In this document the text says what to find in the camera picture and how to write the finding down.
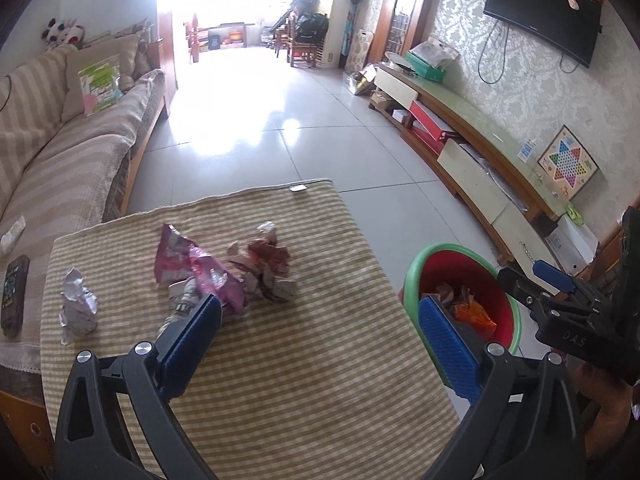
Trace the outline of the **person right hand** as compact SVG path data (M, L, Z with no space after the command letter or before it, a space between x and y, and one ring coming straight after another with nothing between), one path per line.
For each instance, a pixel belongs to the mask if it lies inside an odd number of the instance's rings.
M631 419L632 388L600 368L584 363L574 373L578 391L599 407L585 430L587 458L608 452L623 437Z

